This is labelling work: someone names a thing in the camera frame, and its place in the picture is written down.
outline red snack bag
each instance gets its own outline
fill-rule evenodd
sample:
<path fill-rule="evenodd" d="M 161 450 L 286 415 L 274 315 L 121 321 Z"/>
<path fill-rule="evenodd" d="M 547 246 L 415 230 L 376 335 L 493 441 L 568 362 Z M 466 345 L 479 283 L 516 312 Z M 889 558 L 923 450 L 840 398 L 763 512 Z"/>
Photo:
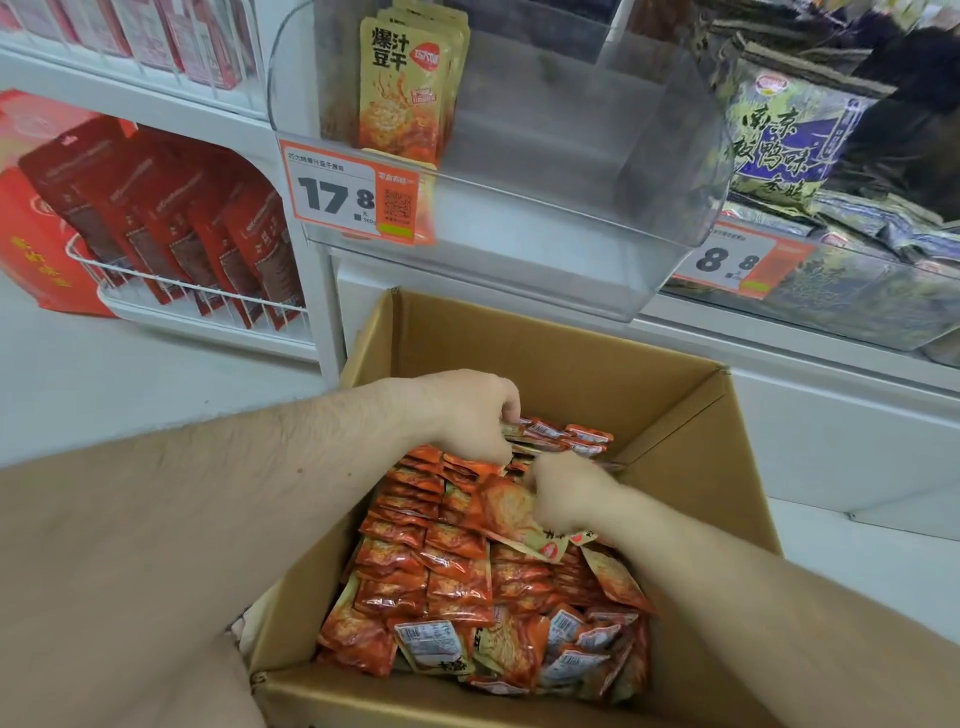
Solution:
<path fill-rule="evenodd" d="M 623 562 L 593 548 L 582 551 L 610 601 L 629 604 L 651 615 L 657 612 Z"/>
<path fill-rule="evenodd" d="M 372 617 L 423 617 L 426 614 L 426 594 L 423 590 L 408 591 L 397 584 L 379 584 L 361 581 L 353 609 Z"/>
<path fill-rule="evenodd" d="M 466 605 L 493 604 L 493 592 L 487 579 L 465 583 L 431 573 L 427 581 L 426 595 L 431 600 L 459 601 Z"/>
<path fill-rule="evenodd" d="M 475 582 L 487 578 L 490 574 L 488 559 L 468 559 L 432 546 L 425 546 L 417 551 L 417 558 L 431 571 L 457 581 Z"/>
<path fill-rule="evenodd" d="M 378 508 L 375 505 L 371 506 L 368 514 L 382 521 L 389 521 L 390 523 L 396 523 L 398 525 L 416 525 L 420 528 L 429 528 L 432 523 L 432 521 L 420 516 L 412 516 L 409 513 L 395 511 L 390 508 Z"/>
<path fill-rule="evenodd" d="M 608 445 L 613 442 L 613 436 L 609 432 L 599 429 L 590 429 L 582 425 L 567 425 L 564 430 L 578 440 L 587 443 L 596 443 L 598 445 Z"/>
<path fill-rule="evenodd" d="M 446 523 L 432 523 L 427 528 L 425 543 L 468 559 L 487 558 L 487 540 L 483 536 Z"/>
<path fill-rule="evenodd" d="M 242 188 L 242 180 L 234 184 L 205 185 L 190 203 L 187 218 L 204 245 L 206 258 L 220 287 L 228 293 L 259 299 L 263 298 L 260 282 L 247 267 L 224 223 L 224 211 L 227 205 Z M 228 304 L 236 309 L 247 328 L 253 326 L 253 323 L 263 314 L 262 303 L 229 299 Z"/>
<path fill-rule="evenodd" d="M 404 485 L 436 493 L 441 497 L 444 494 L 444 482 L 435 475 L 421 473 L 403 466 L 394 466 L 387 471 L 387 477 Z"/>
<path fill-rule="evenodd" d="M 432 445 L 417 445 L 407 454 L 425 463 L 440 463 L 444 459 L 444 454 Z"/>
<path fill-rule="evenodd" d="M 550 567 L 543 562 L 539 564 L 522 564 L 506 561 L 492 564 L 493 584 L 508 584 L 513 581 L 535 581 L 549 579 L 552 575 Z"/>
<path fill-rule="evenodd" d="M 390 508 L 409 516 L 420 516 L 424 519 L 434 520 L 440 514 L 440 505 L 421 500 L 414 497 L 391 496 L 380 493 L 373 500 L 373 505 L 378 508 Z"/>
<path fill-rule="evenodd" d="M 60 0 L 80 43 L 94 51 L 113 56 L 129 56 L 130 45 L 124 38 L 120 21 L 109 0 Z"/>
<path fill-rule="evenodd" d="M 387 496 L 414 497 L 428 503 L 440 503 L 443 500 L 443 497 L 438 493 L 424 491 L 412 485 L 404 485 L 395 480 L 382 481 L 379 493 Z"/>
<path fill-rule="evenodd" d="M 423 547 L 424 530 L 415 525 L 397 525 L 389 521 L 367 516 L 360 524 L 360 533 L 380 541 L 404 544 L 410 548 Z"/>
<path fill-rule="evenodd" d="M 531 690 L 543 664 L 550 621 L 512 615 L 502 607 L 495 618 L 496 624 L 478 631 L 474 659 L 509 685 Z"/>
<path fill-rule="evenodd" d="M 464 460 L 456 455 L 451 455 L 449 452 L 444 453 L 444 461 L 449 468 L 456 470 L 458 473 L 467 471 L 468 473 L 475 474 L 477 477 L 499 475 L 503 472 L 503 468 L 499 465 L 494 465 L 494 463 L 485 463 L 480 460 Z"/>
<path fill-rule="evenodd" d="M 393 667 L 396 641 L 380 619 L 353 609 L 359 580 L 351 578 L 321 627 L 317 642 L 337 653 L 337 661 L 379 677 Z"/>
<path fill-rule="evenodd" d="M 431 619 L 449 619 L 452 622 L 474 627 L 489 627 L 495 624 L 493 606 L 473 604 L 446 599 L 428 599 L 427 616 Z"/>
<path fill-rule="evenodd" d="M 117 119 L 97 116 L 37 147 L 19 161 L 20 170 L 37 194 L 80 234 L 97 259 L 120 268 L 130 268 L 127 257 L 75 182 L 98 174 L 97 170 L 113 158 L 125 141 Z"/>
<path fill-rule="evenodd" d="M 393 571 L 401 569 L 419 574 L 425 566 L 418 560 L 413 549 L 402 544 L 391 544 L 376 539 L 364 539 L 360 542 L 356 558 L 357 568 Z"/>
<path fill-rule="evenodd" d="M 294 261 L 283 202 L 262 175 L 251 176 L 224 211 L 227 229 L 247 265 L 260 280 L 268 301 L 303 307 L 303 291 Z M 272 306 L 267 311 L 280 330 L 297 311 Z"/>

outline price tag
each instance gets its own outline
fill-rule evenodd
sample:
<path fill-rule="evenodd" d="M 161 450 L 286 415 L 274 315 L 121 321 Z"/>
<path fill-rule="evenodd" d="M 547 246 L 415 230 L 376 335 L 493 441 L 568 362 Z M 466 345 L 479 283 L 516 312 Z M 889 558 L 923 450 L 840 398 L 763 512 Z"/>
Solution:
<path fill-rule="evenodd" d="M 814 243 L 721 220 L 674 276 L 763 299 L 816 249 Z"/>
<path fill-rule="evenodd" d="M 418 173 L 287 139 L 279 144 L 298 219 L 414 244 Z"/>

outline clear plastic bin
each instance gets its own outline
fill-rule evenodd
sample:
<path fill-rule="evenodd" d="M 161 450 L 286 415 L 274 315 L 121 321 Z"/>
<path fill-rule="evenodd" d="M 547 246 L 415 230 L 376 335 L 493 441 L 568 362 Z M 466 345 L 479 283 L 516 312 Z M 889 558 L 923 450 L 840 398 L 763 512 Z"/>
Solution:
<path fill-rule="evenodd" d="M 723 114 L 692 58 L 524 0 L 447 4 L 472 21 L 456 123 L 434 180 L 437 244 L 358 240 L 313 225 L 307 236 L 630 320 L 706 238 L 732 175 Z M 387 5 L 317 0 L 287 18 L 268 87 L 278 132 L 384 161 L 352 144 L 359 24 Z M 315 62 L 304 67 L 304 58 Z"/>
<path fill-rule="evenodd" d="M 924 265 L 831 231 L 762 301 L 677 279 L 664 290 L 909 352 L 960 327 L 960 271 Z"/>

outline hairy forearm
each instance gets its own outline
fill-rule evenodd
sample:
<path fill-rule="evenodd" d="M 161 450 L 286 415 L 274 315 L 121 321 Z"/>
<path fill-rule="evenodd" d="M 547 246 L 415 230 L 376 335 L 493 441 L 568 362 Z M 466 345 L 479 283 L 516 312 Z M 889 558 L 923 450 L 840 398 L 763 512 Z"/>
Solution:
<path fill-rule="evenodd" d="M 960 714 L 957 645 L 639 492 L 597 502 L 588 525 L 790 728 L 943 726 Z"/>
<path fill-rule="evenodd" d="M 416 386 L 383 380 L 0 472 L 0 724 L 92 723 L 110 696 L 175 668 L 433 437 Z M 51 688 L 68 688 L 64 704 Z"/>

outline white wire rack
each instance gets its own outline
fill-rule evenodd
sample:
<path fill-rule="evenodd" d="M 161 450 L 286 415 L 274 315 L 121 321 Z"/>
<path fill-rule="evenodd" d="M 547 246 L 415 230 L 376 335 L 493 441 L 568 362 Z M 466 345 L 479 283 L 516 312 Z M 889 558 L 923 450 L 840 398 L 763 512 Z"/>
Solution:
<path fill-rule="evenodd" d="M 266 119 L 252 0 L 0 0 L 0 48 Z"/>
<path fill-rule="evenodd" d="M 79 239 L 70 240 L 66 252 L 96 281 L 100 300 L 118 318 L 193 338 L 317 362 L 305 308 L 107 265 L 84 255 L 77 246 Z M 159 285 L 173 300 L 161 304 L 148 281 Z M 248 327 L 245 319 L 255 320 Z M 274 321 L 282 322 L 282 326 L 277 329 Z"/>

